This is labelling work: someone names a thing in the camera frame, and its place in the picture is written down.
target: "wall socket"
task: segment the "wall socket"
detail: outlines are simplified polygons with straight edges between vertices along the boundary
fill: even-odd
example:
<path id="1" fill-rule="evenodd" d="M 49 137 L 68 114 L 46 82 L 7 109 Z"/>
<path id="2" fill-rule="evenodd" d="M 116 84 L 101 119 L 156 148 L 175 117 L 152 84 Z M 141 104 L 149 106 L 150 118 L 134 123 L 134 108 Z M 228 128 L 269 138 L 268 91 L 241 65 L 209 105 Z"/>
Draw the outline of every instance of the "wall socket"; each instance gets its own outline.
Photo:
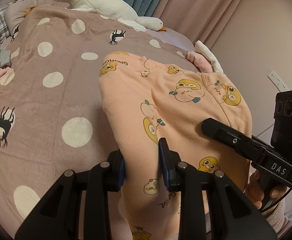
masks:
<path id="1" fill-rule="evenodd" d="M 288 87 L 281 80 L 281 78 L 273 70 L 269 73 L 268 78 L 273 82 L 275 87 L 277 87 L 279 92 L 284 92 L 284 91 L 289 90 Z"/>

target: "sleeve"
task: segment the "sleeve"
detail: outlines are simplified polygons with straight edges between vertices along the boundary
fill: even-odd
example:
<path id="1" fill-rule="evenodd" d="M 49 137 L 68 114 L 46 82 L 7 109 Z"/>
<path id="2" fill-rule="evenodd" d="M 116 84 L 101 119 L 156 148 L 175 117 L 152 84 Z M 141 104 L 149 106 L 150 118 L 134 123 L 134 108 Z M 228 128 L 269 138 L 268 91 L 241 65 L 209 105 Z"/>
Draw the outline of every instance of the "sleeve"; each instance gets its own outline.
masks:
<path id="1" fill-rule="evenodd" d="M 284 215 L 285 199 L 283 199 L 277 206 L 277 208 L 266 217 L 266 221 L 272 226 L 277 233 L 278 239 L 280 239 L 292 226 L 292 220 Z"/>

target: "metal screw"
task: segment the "metal screw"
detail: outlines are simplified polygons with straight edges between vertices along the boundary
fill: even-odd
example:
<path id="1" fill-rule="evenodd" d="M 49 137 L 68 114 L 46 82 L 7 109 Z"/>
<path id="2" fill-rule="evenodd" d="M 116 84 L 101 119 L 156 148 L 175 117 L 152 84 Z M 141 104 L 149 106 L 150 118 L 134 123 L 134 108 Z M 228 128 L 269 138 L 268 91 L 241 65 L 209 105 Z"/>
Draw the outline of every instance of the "metal screw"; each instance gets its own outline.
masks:
<path id="1" fill-rule="evenodd" d="M 73 172 L 72 170 L 67 170 L 67 171 L 64 172 L 64 175 L 65 175 L 66 177 L 70 177 L 70 176 L 72 176 L 73 174 L 74 174 L 74 172 Z"/>
<path id="2" fill-rule="evenodd" d="M 100 166 L 102 167 L 102 168 L 107 168 L 107 167 L 109 167 L 109 162 L 102 162 L 101 164 L 100 164 Z"/>
<path id="3" fill-rule="evenodd" d="M 187 167 L 187 163 L 186 162 L 179 162 L 178 167 L 185 169 Z"/>
<path id="4" fill-rule="evenodd" d="M 222 171 L 215 171 L 215 175 L 219 178 L 222 178 L 222 177 L 224 177 L 225 173 Z"/>

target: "camera lens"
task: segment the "camera lens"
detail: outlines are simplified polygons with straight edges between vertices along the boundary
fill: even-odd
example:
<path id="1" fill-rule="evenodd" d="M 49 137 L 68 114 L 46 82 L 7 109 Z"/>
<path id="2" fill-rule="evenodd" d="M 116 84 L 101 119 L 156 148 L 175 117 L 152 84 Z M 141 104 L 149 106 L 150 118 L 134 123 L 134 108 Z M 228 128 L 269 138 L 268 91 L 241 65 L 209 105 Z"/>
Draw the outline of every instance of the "camera lens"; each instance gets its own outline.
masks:
<path id="1" fill-rule="evenodd" d="M 282 111 L 283 105 L 282 102 L 278 102 L 276 105 L 276 112 L 280 113 Z"/>
<path id="2" fill-rule="evenodd" d="M 290 116 L 292 114 L 292 101 L 288 100 L 285 103 L 285 115 Z"/>

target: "black deer print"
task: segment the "black deer print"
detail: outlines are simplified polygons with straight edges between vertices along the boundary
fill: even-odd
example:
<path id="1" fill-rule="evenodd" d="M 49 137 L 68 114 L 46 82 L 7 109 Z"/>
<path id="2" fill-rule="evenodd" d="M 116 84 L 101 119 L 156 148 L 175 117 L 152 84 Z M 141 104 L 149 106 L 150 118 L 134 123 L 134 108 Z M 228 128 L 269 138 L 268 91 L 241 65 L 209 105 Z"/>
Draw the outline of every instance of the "black deer print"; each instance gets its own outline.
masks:
<path id="1" fill-rule="evenodd" d="M 19 25 L 18 25 L 17 28 L 15 29 L 14 34 L 13 34 L 13 37 L 12 37 L 12 40 L 11 40 L 10 42 L 12 42 L 12 41 L 15 40 L 15 38 L 16 38 L 18 32 L 19 32 Z"/>
<path id="2" fill-rule="evenodd" d="M 112 33 L 112 36 L 111 36 L 111 41 L 110 41 L 110 45 L 117 45 L 117 41 L 116 41 L 116 38 L 118 37 L 125 37 L 125 32 L 126 31 L 121 31 L 120 33 L 117 33 L 117 30 L 114 30 L 113 33 Z"/>
<path id="3" fill-rule="evenodd" d="M 0 139 L 0 147 L 5 148 L 5 146 L 7 147 L 8 143 L 7 143 L 7 135 L 12 127 L 12 123 L 14 122 L 14 114 L 13 111 L 15 108 L 13 108 L 10 116 L 8 119 L 5 119 L 5 114 L 7 113 L 7 110 L 9 109 L 9 107 L 6 109 L 5 113 L 3 114 L 3 111 L 5 109 L 5 106 L 0 114 L 0 127 L 4 129 L 3 131 L 3 135 Z"/>

